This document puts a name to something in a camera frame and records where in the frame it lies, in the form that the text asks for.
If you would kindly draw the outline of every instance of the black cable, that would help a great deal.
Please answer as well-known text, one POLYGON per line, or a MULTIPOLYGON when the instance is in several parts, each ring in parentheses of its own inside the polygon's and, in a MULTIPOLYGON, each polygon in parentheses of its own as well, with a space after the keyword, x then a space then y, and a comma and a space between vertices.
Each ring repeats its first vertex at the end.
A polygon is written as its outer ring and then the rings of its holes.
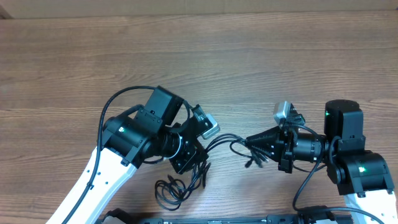
POLYGON ((158 180, 155 183, 155 198, 157 203, 168 211, 176 211, 180 208, 181 203, 191 196, 192 192, 199 188, 201 184, 205 187, 206 173, 210 168, 211 163, 207 164, 207 161, 201 164, 196 164, 192 170, 191 183, 186 186, 180 179, 174 179, 171 175, 168 175, 170 182, 164 180, 158 180), (168 193, 172 199, 169 199, 165 193, 168 193), (175 205, 174 208, 166 207, 163 203, 175 205))
MULTIPOLYGON (((214 138, 209 145, 205 148, 205 152, 209 152, 220 144, 226 142, 233 142, 235 140, 244 141, 244 139, 235 134, 222 134, 217 138, 214 138)), ((180 179, 174 179, 171 175, 168 175, 169 181, 158 180, 155 183, 155 198, 157 203, 168 211, 176 211, 180 208, 182 202, 186 201, 194 190, 199 188, 201 185, 206 187, 206 175, 210 168, 211 163, 207 164, 207 161, 195 164, 192 170, 191 182, 188 186, 180 179), (165 204, 173 205, 173 207, 167 207, 165 204)))
POLYGON ((330 142, 330 145, 329 145, 329 152, 328 152, 328 153, 329 153, 328 158, 329 158, 330 164, 333 164, 333 158, 332 158, 332 156, 331 156, 332 149, 335 148, 335 147, 334 147, 335 142, 336 142, 337 140, 339 140, 339 139, 341 139, 340 136, 335 136, 335 137, 331 140, 331 142, 330 142))
POLYGON ((84 189, 83 193, 81 194, 80 198, 76 202, 75 206, 70 210, 69 214, 67 217, 64 219, 62 224, 68 223, 69 219, 73 216, 81 202, 83 201, 84 197, 86 197, 87 192, 93 185, 94 178, 96 176, 97 170, 98 170, 98 165, 100 164, 100 156, 101 156, 101 151, 102 151, 102 128, 104 125, 104 118, 105 118, 105 112, 108 109, 108 106, 111 104, 111 102, 120 94, 129 91, 129 90, 136 90, 136 89, 147 89, 147 90, 155 90, 155 87, 152 86, 132 86, 132 87, 127 87, 124 88, 117 93, 115 93, 105 104, 104 108, 102 109, 101 116, 99 117, 99 125, 98 125, 98 138, 97 138, 97 152, 96 152, 96 158, 95 158, 95 164, 94 164, 94 169, 93 173, 91 174, 90 180, 87 182, 87 186, 84 189))
POLYGON ((188 121, 189 121, 189 118, 191 117, 190 110, 192 109, 192 107, 191 107, 191 105, 189 105, 187 100, 183 100, 182 103, 184 104, 185 109, 187 109, 187 120, 181 125, 181 127, 178 127, 178 128, 165 127, 165 129, 170 133, 174 133, 174 134, 181 133, 188 127, 188 121))
MULTIPOLYGON (((325 168, 326 167, 326 164, 323 164, 322 166, 320 166, 320 167, 318 167, 317 168, 317 171, 320 171, 320 170, 322 170, 323 168, 325 168)), ((293 165, 293 168, 294 169, 297 169, 297 170, 299 170, 299 171, 302 171, 302 172, 311 172, 311 171, 308 171, 308 170, 305 170, 305 169, 301 169, 301 168, 299 168, 299 167, 297 167, 297 166, 295 166, 295 165, 293 165)))
POLYGON ((162 162, 163 160, 164 160, 164 157, 162 156, 162 158, 160 158, 160 159, 157 159, 157 160, 154 160, 154 161, 143 161, 142 163, 145 163, 145 164, 158 164, 158 163, 162 162))
POLYGON ((249 159, 253 159, 252 156, 248 156, 248 155, 245 155, 245 154, 241 154, 240 152, 235 151, 235 150, 232 148, 232 146, 233 146, 233 144, 236 144, 236 143, 245 146, 245 145, 241 142, 241 140, 235 140, 235 141, 231 142, 231 144, 229 144, 229 149, 230 149, 231 151, 233 151, 235 154, 237 154, 237 155, 239 155, 239 156, 243 156, 243 157, 246 157, 246 158, 249 158, 249 159))
MULTIPOLYGON (((306 126, 302 126, 302 125, 292 125, 294 127, 297 128, 302 128, 310 133, 312 133, 317 139, 318 141, 321 141, 320 136, 313 131, 312 129, 306 127, 306 126)), ((323 146, 321 145, 321 152, 320 155, 323 155, 323 146)), ((364 210, 360 210, 357 208, 349 208, 349 207, 330 207, 330 208, 315 208, 315 209, 305 209, 305 208, 297 208, 296 207, 296 202, 297 199, 299 198, 301 192, 303 191, 304 187, 306 186, 306 184, 308 183, 308 181, 311 179, 312 175, 316 172, 319 164, 321 163, 322 158, 318 158, 317 163, 315 164, 315 166, 312 168, 311 172, 309 173, 309 175, 307 176, 307 178, 304 180, 303 184, 300 186, 300 188, 298 189, 297 193, 294 196, 293 199, 293 209, 299 213, 321 213, 321 212, 331 212, 331 211, 346 211, 346 212, 357 212, 366 216, 369 216, 370 218, 373 218, 375 221, 377 221, 380 224, 384 224, 378 217, 376 217, 375 215, 370 214, 369 212, 365 212, 364 210)))
POLYGON ((121 113, 121 115, 129 116, 130 114, 137 112, 139 109, 141 109, 143 107, 144 107, 144 105, 132 106, 129 109, 123 111, 123 113, 121 113))

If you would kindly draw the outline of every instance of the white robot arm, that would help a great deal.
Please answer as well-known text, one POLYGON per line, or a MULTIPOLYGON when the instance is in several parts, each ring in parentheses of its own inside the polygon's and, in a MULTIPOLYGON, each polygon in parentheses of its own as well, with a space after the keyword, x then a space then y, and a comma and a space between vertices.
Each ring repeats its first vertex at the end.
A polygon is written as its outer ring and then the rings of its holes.
MULTIPOLYGON (((73 206, 75 206, 91 177, 95 157, 96 149, 91 154, 90 160, 77 183, 47 224, 62 223, 73 206)), ((120 155, 107 148, 101 151, 97 176, 94 179, 93 185, 68 223, 94 223, 98 219, 113 195, 137 170, 132 164, 128 166, 122 165, 120 163, 121 159, 120 155)))
MULTIPOLYGON (((344 195, 344 201, 347 207, 358 208, 365 212, 375 215, 385 224, 398 223, 396 195, 388 190, 372 190, 365 192, 365 197, 358 197, 358 194, 344 195)), ((351 212, 354 223, 375 224, 371 217, 351 212)))

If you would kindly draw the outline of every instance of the black metal base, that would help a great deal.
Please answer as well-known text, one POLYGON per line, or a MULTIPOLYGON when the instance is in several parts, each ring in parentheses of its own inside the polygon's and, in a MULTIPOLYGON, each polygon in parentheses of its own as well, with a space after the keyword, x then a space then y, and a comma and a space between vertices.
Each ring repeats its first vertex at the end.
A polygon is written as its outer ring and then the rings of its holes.
MULTIPOLYGON (((138 218, 117 208, 108 212, 105 218, 111 216, 118 218, 125 224, 305 224, 298 215, 268 215, 259 218, 188 218, 188 219, 163 219, 163 218, 138 218)), ((351 215, 337 215, 338 224, 353 224, 351 215)))

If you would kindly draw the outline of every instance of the wood grain surface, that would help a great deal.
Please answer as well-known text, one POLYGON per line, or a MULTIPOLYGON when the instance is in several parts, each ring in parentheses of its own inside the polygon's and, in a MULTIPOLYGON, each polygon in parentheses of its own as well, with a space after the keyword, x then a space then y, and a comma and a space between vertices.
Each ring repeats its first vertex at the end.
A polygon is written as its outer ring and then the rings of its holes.
MULTIPOLYGON (((53 214, 96 145, 106 100, 133 85, 162 85, 200 103, 220 134, 243 137, 275 126, 279 101, 293 102, 322 133, 328 100, 356 100, 366 148, 386 159, 398 181, 397 11, 2 20, 0 223, 44 223, 53 214)), ((108 116, 149 95, 121 95, 108 116)), ((182 110, 178 117, 184 116, 182 110)), ((178 176, 168 162, 143 165, 105 212, 177 218, 293 212, 306 174, 285 174, 275 162, 245 169, 246 159, 228 145, 211 151, 209 161, 206 189, 176 212, 154 198, 156 180, 178 176)), ((344 205, 325 170, 298 203, 321 204, 344 205)))
POLYGON ((0 0, 15 19, 395 10, 398 0, 0 0))

